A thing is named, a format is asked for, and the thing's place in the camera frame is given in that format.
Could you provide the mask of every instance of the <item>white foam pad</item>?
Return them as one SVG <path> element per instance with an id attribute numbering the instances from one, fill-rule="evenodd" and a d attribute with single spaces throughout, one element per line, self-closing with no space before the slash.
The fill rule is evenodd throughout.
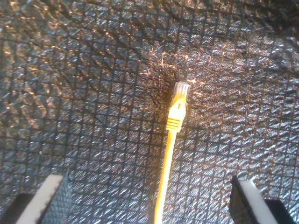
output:
<path id="1" fill-rule="evenodd" d="M 240 181 L 243 192 L 259 224 L 277 224 L 266 202 L 252 181 Z"/>
<path id="2" fill-rule="evenodd" d="M 62 179 L 63 176 L 49 175 L 16 224 L 36 224 L 50 203 Z"/>

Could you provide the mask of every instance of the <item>quilted reflective background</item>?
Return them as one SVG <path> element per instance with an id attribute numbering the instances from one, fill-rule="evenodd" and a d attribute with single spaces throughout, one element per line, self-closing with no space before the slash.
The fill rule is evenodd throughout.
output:
<path id="1" fill-rule="evenodd" d="M 0 213 L 72 174 L 67 223 L 153 220 L 175 82 L 192 86 L 164 223 L 232 224 L 230 180 L 299 222 L 295 0 L 1 0 Z"/>

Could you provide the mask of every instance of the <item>yellow ethernet cable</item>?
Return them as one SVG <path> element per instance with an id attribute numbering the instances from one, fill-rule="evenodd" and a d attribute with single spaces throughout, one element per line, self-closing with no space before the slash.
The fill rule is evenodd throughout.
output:
<path id="1" fill-rule="evenodd" d="M 154 224 L 161 224 L 163 207 L 166 197 L 169 172 L 171 168 L 172 153 L 177 133 L 180 132 L 183 120 L 186 115 L 187 94 L 190 85 L 185 82 L 176 83 L 173 92 L 173 101 L 169 110 L 166 129 L 168 130 L 166 151 L 163 162 L 163 169 L 160 179 L 158 197 L 155 208 Z"/>

